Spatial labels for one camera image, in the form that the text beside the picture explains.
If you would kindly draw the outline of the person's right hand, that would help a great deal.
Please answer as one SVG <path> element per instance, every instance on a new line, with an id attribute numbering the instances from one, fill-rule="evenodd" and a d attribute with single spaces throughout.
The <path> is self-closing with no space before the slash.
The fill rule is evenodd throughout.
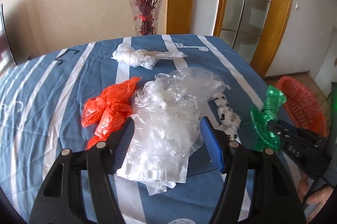
<path id="1" fill-rule="evenodd" d="M 308 190 L 309 190 L 309 184 L 307 182 L 307 175 L 303 173 L 298 183 L 298 186 L 297 186 L 297 193 L 302 202 L 304 200 L 304 197 L 307 195 Z M 323 188 L 316 191 L 315 193 L 313 193 L 312 195 L 310 195 L 306 199 L 306 203 L 308 205 L 317 204 L 317 207 L 307 217 L 307 223 L 310 223 L 315 218 L 315 216 L 320 212 L 320 210 L 326 204 L 332 192 L 333 192 L 333 188 L 329 185 L 326 185 Z"/>

